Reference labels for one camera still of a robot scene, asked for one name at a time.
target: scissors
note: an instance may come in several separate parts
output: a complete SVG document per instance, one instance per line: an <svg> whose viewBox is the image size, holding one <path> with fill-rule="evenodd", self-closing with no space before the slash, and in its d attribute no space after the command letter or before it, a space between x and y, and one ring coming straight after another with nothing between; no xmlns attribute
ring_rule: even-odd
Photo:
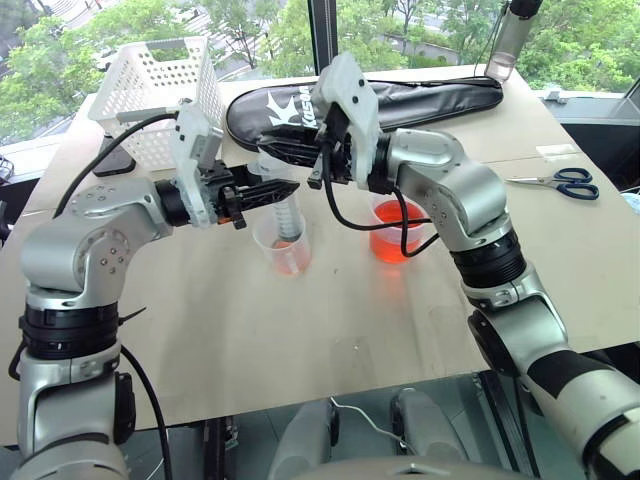
<svg viewBox="0 0 640 480"><path fill-rule="evenodd" d="M562 168L551 177L509 178L507 182L555 188L571 198L595 200L600 196L600 190L591 184L591 180L593 177L587 170L574 167Z"/></svg>

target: water bottle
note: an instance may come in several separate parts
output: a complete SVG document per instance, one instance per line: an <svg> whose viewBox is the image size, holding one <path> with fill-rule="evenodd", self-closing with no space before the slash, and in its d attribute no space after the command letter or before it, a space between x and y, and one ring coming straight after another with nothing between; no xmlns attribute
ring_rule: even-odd
<svg viewBox="0 0 640 480"><path fill-rule="evenodd" d="M487 77L494 78L500 83L509 78L531 30L533 17L538 13L541 4L542 0L511 2L502 19L496 46L484 72Z"/></svg>

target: plastic cup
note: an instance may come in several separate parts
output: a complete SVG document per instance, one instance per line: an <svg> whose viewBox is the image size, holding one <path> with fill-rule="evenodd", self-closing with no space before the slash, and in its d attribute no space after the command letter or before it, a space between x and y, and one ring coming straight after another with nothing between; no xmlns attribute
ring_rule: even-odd
<svg viewBox="0 0 640 480"><path fill-rule="evenodd" d="M272 211L258 218L253 226L253 239L273 268L286 275L298 275L311 262L311 245L307 237L307 225L300 215L302 233L294 242L283 240L278 234L278 224Z"/></svg>
<svg viewBox="0 0 640 480"><path fill-rule="evenodd" d="M417 203L405 198L409 219L426 218L425 212ZM389 195L372 195L371 216L374 224L398 222L402 220L400 203ZM424 224L409 224L407 233L407 250L413 251L420 246L425 234ZM369 232L369 248L379 260L387 263L403 263L409 260L402 255L400 240L401 227L389 227Z"/></svg>

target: black cylinder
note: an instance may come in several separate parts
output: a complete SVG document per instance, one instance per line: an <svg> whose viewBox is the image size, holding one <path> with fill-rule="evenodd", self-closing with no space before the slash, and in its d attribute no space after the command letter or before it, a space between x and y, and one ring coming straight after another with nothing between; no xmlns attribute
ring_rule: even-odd
<svg viewBox="0 0 640 480"><path fill-rule="evenodd" d="M384 134L378 137L378 145L376 147L376 156L373 161L371 173L367 177L369 191L379 193L380 195L388 195L392 192L393 185L387 179L387 153L389 152L389 142L391 136Z"/></svg>
<svg viewBox="0 0 640 480"><path fill-rule="evenodd" d="M520 18L528 19L538 13L540 5L542 0L512 0L509 10Z"/></svg>
<svg viewBox="0 0 640 480"><path fill-rule="evenodd" d="M465 285L489 288L518 278L527 267L516 232L474 250L451 252Z"/></svg>
<svg viewBox="0 0 640 480"><path fill-rule="evenodd" d="M27 305L20 328L30 355L43 360L83 357L116 342L118 304L77 310L36 310Z"/></svg>
<svg viewBox="0 0 640 480"><path fill-rule="evenodd" d="M160 196L164 216L169 225L181 227L189 223L189 213L184 208L178 188L169 180L160 180L155 183L155 186Z"/></svg>

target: white tape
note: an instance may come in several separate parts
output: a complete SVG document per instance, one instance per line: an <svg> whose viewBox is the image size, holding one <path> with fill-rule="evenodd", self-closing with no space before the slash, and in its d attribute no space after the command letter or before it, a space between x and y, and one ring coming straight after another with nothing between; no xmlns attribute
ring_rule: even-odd
<svg viewBox="0 0 640 480"><path fill-rule="evenodd" d="M558 145L538 145L536 151L544 157L547 162L556 162L558 160L570 160L573 155L580 153L575 145L570 143L562 143Z"/></svg>

